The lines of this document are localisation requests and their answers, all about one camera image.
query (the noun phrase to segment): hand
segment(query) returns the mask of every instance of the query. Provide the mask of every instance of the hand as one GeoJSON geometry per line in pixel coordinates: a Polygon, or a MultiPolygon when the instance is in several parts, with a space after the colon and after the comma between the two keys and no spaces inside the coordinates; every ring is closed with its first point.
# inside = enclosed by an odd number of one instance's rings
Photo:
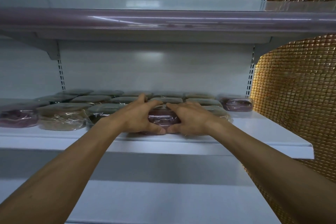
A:
{"type": "Polygon", "coordinates": [[[113,120],[113,122],[120,124],[122,132],[135,133],[148,131],[160,135],[165,134],[166,131],[164,128],[148,121],[148,112],[154,107],[162,105],[162,102],[153,100],[146,103],[145,101],[145,94],[141,94],[134,102],[129,103],[119,111],[102,118],[101,120],[113,120]]]}
{"type": "Polygon", "coordinates": [[[173,110],[181,120],[180,124],[171,125],[167,129],[167,133],[180,132],[184,135],[208,135],[208,128],[211,123],[224,120],[205,110],[197,102],[167,103],[167,107],[173,110]]]}

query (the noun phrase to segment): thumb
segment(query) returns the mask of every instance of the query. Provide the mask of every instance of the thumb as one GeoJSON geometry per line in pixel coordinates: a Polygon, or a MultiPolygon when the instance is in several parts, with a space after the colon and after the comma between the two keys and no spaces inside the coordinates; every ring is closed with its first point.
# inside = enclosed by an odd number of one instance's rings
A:
{"type": "Polygon", "coordinates": [[[164,135],[166,133],[165,129],[159,125],[148,122],[146,131],[156,133],[158,135],[164,135]]]}
{"type": "Polygon", "coordinates": [[[167,133],[178,133],[180,132],[181,124],[174,124],[168,127],[167,133]]]}

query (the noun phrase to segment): right hand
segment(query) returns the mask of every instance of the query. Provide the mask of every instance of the right hand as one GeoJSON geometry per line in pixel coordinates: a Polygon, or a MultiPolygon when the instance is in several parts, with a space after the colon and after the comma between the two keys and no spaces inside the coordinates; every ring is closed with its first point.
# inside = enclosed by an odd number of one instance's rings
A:
{"type": "Polygon", "coordinates": [[[208,135],[211,123],[222,122],[221,118],[205,110],[197,102],[185,102],[181,104],[167,103],[167,107],[173,110],[180,118],[180,124],[171,125],[167,133],[182,133],[184,135],[208,135]]]}

